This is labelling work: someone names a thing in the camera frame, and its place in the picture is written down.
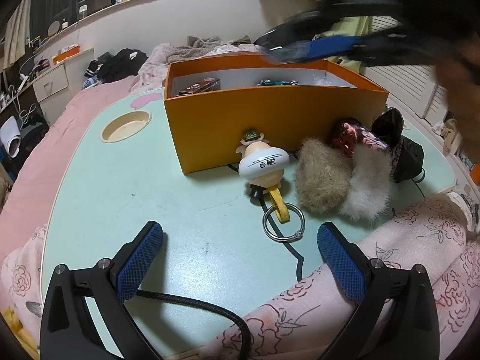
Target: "yellow lanyard strap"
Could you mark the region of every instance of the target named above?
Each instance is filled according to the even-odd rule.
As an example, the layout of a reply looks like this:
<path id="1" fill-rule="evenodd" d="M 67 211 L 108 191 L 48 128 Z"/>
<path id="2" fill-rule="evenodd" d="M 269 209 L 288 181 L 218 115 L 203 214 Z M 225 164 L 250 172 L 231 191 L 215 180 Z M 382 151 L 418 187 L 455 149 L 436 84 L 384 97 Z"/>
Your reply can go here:
<path id="1" fill-rule="evenodd" d="M 270 199 L 272 200 L 272 204 L 277 206 L 277 208 L 275 208 L 275 214 L 277 214 L 278 220 L 281 223 L 288 222 L 290 220 L 290 213 L 287 209 L 287 206 L 283 202 L 280 190 L 277 186 L 269 187 L 267 190 L 270 193 Z"/>

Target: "metal key ring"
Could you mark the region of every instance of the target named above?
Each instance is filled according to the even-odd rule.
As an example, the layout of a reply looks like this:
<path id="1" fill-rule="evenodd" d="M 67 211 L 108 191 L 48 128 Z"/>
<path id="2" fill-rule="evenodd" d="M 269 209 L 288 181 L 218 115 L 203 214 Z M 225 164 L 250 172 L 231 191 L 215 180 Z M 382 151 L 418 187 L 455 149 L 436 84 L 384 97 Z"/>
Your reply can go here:
<path id="1" fill-rule="evenodd" d="M 278 235 L 272 233 L 267 226 L 267 220 L 268 216 L 272 214 L 273 211 L 277 208 L 276 205 L 272 205 L 266 212 L 263 214 L 262 218 L 262 225 L 263 229 L 265 231 L 265 234 L 268 235 L 273 241 L 276 242 L 293 242 L 296 241 L 297 239 L 300 239 L 303 237 L 303 232 L 305 231 L 305 216 L 303 216 L 302 210 L 300 210 L 297 206 L 294 206 L 293 204 L 290 203 L 285 203 L 286 207 L 296 213 L 298 217 L 300 218 L 300 229 L 297 230 L 294 234 L 290 235 L 289 237 L 279 237 Z"/>

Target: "drawer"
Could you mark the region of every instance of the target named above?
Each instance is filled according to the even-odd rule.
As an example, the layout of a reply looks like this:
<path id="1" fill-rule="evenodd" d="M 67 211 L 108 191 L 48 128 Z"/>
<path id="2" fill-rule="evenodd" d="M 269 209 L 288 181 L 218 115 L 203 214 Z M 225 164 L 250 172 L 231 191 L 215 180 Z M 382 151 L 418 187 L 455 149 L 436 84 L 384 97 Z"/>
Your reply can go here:
<path id="1" fill-rule="evenodd" d="M 63 114 L 65 107 L 72 98 L 73 96 L 70 90 L 64 88 L 40 102 L 40 108 L 49 126 L 52 126 L 61 114 Z"/>
<path id="2" fill-rule="evenodd" d="M 45 75 L 42 75 L 33 83 L 33 89 L 38 102 L 66 87 L 68 87 L 68 80 L 63 64 L 45 73 Z"/>

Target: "blue foam pad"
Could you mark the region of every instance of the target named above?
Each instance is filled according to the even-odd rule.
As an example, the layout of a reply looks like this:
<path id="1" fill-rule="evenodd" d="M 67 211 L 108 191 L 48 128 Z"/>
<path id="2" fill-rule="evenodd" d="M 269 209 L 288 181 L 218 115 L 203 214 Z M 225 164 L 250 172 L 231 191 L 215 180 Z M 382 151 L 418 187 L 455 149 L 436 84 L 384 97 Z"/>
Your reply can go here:
<path id="1" fill-rule="evenodd" d="M 310 41 L 310 50 L 306 58 L 318 59 L 326 56 L 345 55 L 358 42 L 358 36 L 332 35 L 318 38 Z"/>
<path id="2" fill-rule="evenodd" d="M 124 302 L 135 296 L 148 268 L 162 246 L 162 226 L 154 224 L 117 275 L 117 297 Z"/>
<path id="3" fill-rule="evenodd" d="M 318 229 L 317 245 L 345 296 L 360 304 L 365 296 L 363 273 L 326 224 Z"/>

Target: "screw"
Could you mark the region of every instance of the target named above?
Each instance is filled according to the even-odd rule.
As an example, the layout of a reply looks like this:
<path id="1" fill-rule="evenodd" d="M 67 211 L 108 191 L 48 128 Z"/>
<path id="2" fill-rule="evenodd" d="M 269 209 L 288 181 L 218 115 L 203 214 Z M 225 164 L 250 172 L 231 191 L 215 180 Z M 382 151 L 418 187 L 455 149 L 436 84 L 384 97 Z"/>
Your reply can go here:
<path id="1" fill-rule="evenodd" d="M 424 274 L 424 273 L 427 271 L 422 264 L 415 264 L 415 270 L 416 270 L 419 274 Z"/>
<path id="2" fill-rule="evenodd" d="M 383 262 L 381 259 L 371 259 L 370 264 L 374 268 L 382 268 L 383 267 Z"/>
<path id="3" fill-rule="evenodd" d="M 65 270 L 66 266 L 64 264 L 59 264 L 55 267 L 54 271 L 56 274 L 61 274 Z"/>
<path id="4" fill-rule="evenodd" d="M 110 265 L 110 259 L 101 259 L 97 265 L 98 268 L 105 269 Z"/>

